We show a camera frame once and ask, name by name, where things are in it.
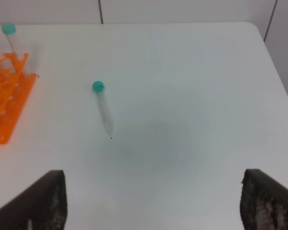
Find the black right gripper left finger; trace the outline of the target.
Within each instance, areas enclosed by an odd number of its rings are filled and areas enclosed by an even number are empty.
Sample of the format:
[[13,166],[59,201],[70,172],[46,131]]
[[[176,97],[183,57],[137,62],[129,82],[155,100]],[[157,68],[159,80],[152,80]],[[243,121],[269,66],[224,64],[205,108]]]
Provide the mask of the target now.
[[63,170],[50,170],[0,208],[0,230],[63,230],[68,202]]

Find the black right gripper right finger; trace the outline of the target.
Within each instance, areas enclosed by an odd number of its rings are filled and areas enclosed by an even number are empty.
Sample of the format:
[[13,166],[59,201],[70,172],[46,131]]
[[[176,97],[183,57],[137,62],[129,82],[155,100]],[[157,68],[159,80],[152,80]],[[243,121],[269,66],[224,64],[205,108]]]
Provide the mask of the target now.
[[288,189],[259,169],[247,169],[240,217],[246,230],[288,230]]

